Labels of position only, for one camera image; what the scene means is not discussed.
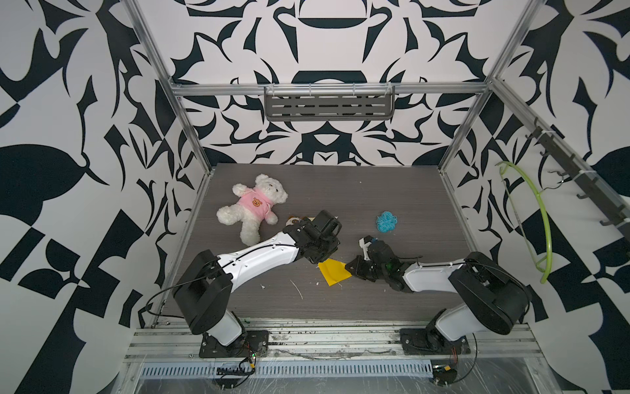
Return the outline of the dark yellow square paper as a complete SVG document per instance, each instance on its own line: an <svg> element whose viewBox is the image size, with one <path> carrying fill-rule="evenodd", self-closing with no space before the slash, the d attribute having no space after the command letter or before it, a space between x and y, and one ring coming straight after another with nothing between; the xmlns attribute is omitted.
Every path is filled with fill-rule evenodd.
<svg viewBox="0 0 630 394"><path fill-rule="evenodd" d="M329 287L352 277L352 274L346 270L346 264L338 260L327 259L319 263L318 268Z"/></svg>

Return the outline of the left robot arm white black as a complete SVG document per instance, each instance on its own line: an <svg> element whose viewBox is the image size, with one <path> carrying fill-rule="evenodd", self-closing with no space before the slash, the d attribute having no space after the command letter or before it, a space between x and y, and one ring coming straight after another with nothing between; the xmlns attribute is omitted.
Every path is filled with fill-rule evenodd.
<svg viewBox="0 0 630 394"><path fill-rule="evenodd" d="M202 337L201 359L248 357L266 351L269 333L247 332L228 310L231 294L246 282L266 272L301 259L320 264L340 245L342 225L328 211L285 227L267 241L242 251L215 255L202 251L193 259L176 285L156 295L169 293L193 335Z"/></svg>

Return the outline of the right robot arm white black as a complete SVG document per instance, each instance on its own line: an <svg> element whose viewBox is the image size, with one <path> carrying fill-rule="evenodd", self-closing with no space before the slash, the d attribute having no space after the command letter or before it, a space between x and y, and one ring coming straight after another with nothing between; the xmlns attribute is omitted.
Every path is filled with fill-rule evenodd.
<svg viewBox="0 0 630 394"><path fill-rule="evenodd" d="M470 336L508 335L529 311L531 292L481 252L451 262L425 263L418 257L400 257L371 236L359 245L362 254L345 266L353 277L385 282L397 292L447 292L462 300L439 311L425 328L402 328L400 343L407 355L457 356L470 348Z"/></svg>

